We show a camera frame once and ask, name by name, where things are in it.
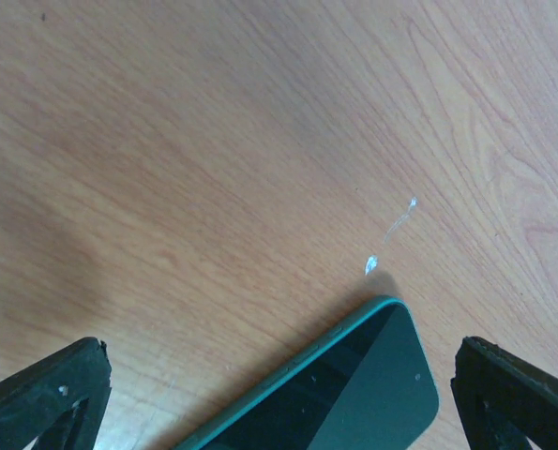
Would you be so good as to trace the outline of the black phone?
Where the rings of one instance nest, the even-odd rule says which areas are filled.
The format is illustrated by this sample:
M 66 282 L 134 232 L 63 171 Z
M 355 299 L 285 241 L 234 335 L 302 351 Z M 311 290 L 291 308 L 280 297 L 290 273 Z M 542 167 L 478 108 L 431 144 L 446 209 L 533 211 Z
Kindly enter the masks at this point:
M 215 417 L 180 449 L 406 449 L 439 395 L 399 299 L 364 303 Z

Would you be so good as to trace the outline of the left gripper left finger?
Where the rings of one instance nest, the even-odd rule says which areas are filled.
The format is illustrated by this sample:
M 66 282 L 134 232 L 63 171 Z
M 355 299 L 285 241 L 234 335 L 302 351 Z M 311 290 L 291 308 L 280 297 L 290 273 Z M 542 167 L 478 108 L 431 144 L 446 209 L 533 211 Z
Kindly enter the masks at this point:
M 92 449 L 111 394 L 106 344 L 81 338 L 0 382 L 0 449 Z

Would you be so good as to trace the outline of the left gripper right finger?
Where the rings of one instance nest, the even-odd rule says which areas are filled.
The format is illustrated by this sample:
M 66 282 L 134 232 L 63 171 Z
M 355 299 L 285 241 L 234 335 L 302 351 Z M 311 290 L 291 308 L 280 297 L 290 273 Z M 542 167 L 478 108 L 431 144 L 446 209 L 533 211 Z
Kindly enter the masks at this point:
M 558 378 L 482 337 L 465 337 L 451 389 L 472 449 L 558 449 Z

